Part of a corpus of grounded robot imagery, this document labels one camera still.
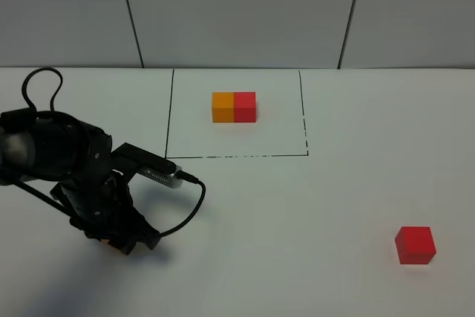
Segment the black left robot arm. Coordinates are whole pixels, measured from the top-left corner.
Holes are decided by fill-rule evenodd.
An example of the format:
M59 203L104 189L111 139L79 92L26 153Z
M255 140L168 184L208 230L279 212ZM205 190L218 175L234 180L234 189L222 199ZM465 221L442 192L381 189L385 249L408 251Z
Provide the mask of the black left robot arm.
M101 128L67 114L25 108L1 115L1 184L26 189L30 180L54 182L41 199L87 238L126 255L138 243L153 249L161 239L134 208L129 181L143 169L170 168L131 144L113 148Z

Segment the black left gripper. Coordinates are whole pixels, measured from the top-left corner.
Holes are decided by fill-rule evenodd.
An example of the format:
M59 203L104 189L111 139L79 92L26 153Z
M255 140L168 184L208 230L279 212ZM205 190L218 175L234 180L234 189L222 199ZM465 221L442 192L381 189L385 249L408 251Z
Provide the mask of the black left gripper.
M136 242L153 250L161 239L161 233L134 208L128 187L132 177L114 170L97 186L67 181L57 183L50 193L71 214L71 226L90 239L120 241L121 253L129 255Z

